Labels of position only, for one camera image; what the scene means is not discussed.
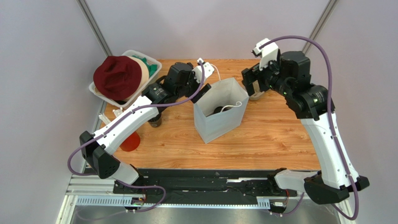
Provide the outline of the black cup lid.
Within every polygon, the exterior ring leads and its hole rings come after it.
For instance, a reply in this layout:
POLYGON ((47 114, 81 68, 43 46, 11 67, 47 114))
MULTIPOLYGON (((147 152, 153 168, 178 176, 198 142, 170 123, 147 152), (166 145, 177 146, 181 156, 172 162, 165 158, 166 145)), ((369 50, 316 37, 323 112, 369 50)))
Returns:
POLYGON ((225 112, 228 111, 230 109, 230 107, 222 107, 222 106, 218 106, 213 110, 213 115, 218 114, 220 112, 225 112))

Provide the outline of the white paper bag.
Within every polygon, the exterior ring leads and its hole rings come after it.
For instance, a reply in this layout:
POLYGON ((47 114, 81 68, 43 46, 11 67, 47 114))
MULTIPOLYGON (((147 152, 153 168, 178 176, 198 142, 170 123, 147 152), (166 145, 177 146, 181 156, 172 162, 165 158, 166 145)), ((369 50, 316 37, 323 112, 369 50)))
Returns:
POLYGON ((207 144, 240 126, 248 101, 247 92, 235 78, 218 75, 218 81, 193 105, 194 126, 203 142, 207 144), (218 106, 230 109, 213 115, 218 106))

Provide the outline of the stack of black cups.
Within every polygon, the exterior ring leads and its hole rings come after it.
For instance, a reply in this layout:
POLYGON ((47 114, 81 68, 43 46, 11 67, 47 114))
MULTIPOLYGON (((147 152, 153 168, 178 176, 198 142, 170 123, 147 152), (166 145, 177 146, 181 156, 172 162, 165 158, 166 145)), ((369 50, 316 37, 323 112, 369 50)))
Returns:
POLYGON ((152 127, 159 127, 162 124, 162 114, 160 113, 157 116, 155 116, 154 118, 151 118, 150 120, 148 120, 148 123, 152 127))

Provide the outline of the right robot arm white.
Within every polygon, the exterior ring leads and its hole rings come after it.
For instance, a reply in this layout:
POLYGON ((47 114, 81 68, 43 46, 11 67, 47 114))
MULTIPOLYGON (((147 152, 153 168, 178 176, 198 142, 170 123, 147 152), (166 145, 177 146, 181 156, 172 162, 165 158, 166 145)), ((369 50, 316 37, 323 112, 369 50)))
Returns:
POLYGON ((354 190, 369 186, 367 177, 359 175, 349 164, 349 178, 342 159, 347 158, 343 145, 336 146, 337 122, 334 109, 327 109, 326 87, 311 83, 311 61, 301 51, 278 53, 275 59, 242 71, 242 83, 249 95, 273 90, 282 95, 310 136, 320 163, 320 171, 299 172, 277 169, 268 176, 275 190, 291 189, 306 193, 316 204, 339 203, 354 190))

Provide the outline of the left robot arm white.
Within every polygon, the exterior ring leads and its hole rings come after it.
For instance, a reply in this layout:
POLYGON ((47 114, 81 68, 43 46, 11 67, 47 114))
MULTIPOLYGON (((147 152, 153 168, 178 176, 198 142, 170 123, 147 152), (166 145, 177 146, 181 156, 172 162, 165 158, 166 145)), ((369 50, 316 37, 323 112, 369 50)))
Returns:
POLYGON ((177 62, 166 76, 148 85, 136 101, 110 124, 94 133, 83 132, 79 151, 82 157, 101 179, 113 178, 125 184, 133 184, 138 171, 116 159, 113 154, 131 134, 151 119, 158 118, 168 107, 178 105, 178 99, 197 102, 211 89, 205 81, 214 73, 214 67, 201 60, 198 66, 177 62))

